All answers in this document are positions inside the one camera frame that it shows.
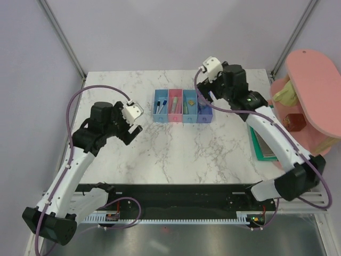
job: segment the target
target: white panel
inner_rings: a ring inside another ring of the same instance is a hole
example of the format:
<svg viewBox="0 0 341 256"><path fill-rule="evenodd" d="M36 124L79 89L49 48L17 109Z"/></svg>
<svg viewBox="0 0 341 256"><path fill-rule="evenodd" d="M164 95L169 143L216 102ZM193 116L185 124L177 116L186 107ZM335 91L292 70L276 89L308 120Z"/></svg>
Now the white panel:
<svg viewBox="0 0 341 256"><path fill-rule="evenodd" d="M22 212L53 179L66 105L82 82L35 0L1 1L0 35L0 248L23 255Z"/></svg>
<svg viewBox="0 0 341 256"><path fill-rule="evenodd" d="M340 0L322 0L313 12L306 27L297 39L293 50L309 48L318 50L326 54L341 71L341 1ZM286 69L283 66L277 77L284 77ZM327 165L324 170L326 179L333 195L334 203L330 209L334 221L334 229L341 239L341 222L339 221L341 213L341 145L335 146L330 153L326 155Z"/></svg>
<svg viewBox="0 0 341 256"><path fill-rule="evenodd" d="M48 0L86 71L272 69L309 0Z"/></svg>

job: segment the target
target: white wall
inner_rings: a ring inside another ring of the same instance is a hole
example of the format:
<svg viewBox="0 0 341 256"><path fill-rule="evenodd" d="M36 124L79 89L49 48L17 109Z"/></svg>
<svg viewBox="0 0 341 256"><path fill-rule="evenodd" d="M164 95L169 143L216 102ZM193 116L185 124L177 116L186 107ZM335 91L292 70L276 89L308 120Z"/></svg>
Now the white wall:
<svg viewBox="0 0 341 256"><path fill-rule="evenodd" d="M19 256L30 234L22 212L53 179L82 82L35 0L1 1L0 35L0 248Z"/></svg>
<svg viewBox="0 0 341 256"><path fill-rule="evenodd" d="M293 50L308 48L315 49L326 54L341 72L341 1L322 0L316 7L306 27L298 38ZM284 77L286 74L283 66L277 77ZM341 144L335 146L326 155L327 166L324 170L326 179L334 199L330 209L334 221L334 229L341 240Z"/></svg>
<svg viewBox="0 0 341 256"><path fill-rule="evenodd" d="M47 0L86 71L272 69L309 0Z"/></svg>

